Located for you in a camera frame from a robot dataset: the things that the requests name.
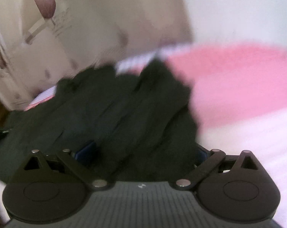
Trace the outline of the black jacket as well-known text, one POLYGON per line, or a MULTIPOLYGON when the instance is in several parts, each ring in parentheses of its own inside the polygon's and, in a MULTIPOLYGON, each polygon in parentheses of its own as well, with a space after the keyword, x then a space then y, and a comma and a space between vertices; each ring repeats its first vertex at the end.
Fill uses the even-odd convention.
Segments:
POLYGON ((10 114, 0 143, 0 179, 7 182, 33 149, 78 151, 94 142, 86 167, 101 178, 174 181, 202 161, 190 88, 159 60, 140 75, 113 66, 61 79, 55 96, 10 114))

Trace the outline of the pink purple checked bed blanket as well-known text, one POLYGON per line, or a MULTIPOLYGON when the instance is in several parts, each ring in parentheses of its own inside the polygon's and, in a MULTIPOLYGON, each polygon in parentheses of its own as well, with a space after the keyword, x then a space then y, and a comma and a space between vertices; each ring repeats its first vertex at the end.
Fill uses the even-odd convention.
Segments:
POLYGON ((140 72, 154 57, 192 87, 198 141, 228 154, 250 150, 275 181, 275 221, 287 227, 287 49, 256 43, 182 45, 120 61, 118 72, 140 72))

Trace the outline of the beige tulip print curtain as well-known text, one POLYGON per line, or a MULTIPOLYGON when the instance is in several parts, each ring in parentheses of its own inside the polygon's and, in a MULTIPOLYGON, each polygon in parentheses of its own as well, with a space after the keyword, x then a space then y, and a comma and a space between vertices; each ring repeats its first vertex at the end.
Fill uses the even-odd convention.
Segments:
POLYGON ((190 40, 183 0, 0 0, 0 101, 21 110, 91 65, 190 40))

